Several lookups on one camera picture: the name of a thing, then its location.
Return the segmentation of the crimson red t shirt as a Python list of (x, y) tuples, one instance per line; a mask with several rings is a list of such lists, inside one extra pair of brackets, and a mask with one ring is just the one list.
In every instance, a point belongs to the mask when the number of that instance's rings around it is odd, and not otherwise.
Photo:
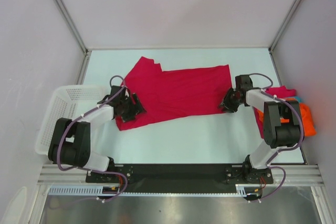
[(164, 71), (146, 57), (126, 75), (125, 83), (145, 112), (130, 122), (117, 118), (120, 131), (187, 116), (220, 114), (219, 105), (232, 87), (228, 65)]

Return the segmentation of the white perforated plastic basket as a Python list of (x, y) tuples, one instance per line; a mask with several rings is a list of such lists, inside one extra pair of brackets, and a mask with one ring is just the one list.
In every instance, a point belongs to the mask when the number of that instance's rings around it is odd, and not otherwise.
[(35, 152), (47, 155), (56, 121), (59, 118), (75, 119), (97, 105), (107, 94), (99, 85), (69, 85), (57, 88), (47, 107), (35, 144)]

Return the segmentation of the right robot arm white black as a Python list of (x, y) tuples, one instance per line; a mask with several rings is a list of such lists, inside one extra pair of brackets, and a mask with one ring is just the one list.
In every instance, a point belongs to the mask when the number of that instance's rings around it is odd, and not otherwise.
[(264, 141), (247, 155), (238, 178), (248, 184), (261, 182), (271, 175), (269, 166), (282, 152), (298, 149), (305, 137), (298, 101), (287, 101), (266, 92), (265, 88), (254, 87), (251, 76), (235, 77), (236, 87), (225, 94), (219, 108), (224, 113), (235, 113), (240, 105), (250, 106), (264, 115)]

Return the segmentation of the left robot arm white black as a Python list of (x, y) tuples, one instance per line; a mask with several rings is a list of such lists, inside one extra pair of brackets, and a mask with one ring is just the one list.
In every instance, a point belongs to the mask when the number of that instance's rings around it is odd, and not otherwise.
[(117, 169), (113, 158), (103, 156), (93, 149), (95, 132), (107, 122), (120, 119), (132, 122), (145, 112), (136, 93), (129, 88), (112, 86), (109, 94), (97, 102), (96, 107), (75, 119), (59, 118), (56, 121), (48, 159), (60, 170), (80, 168), (97, 173), (105, 182), (115, 178)]

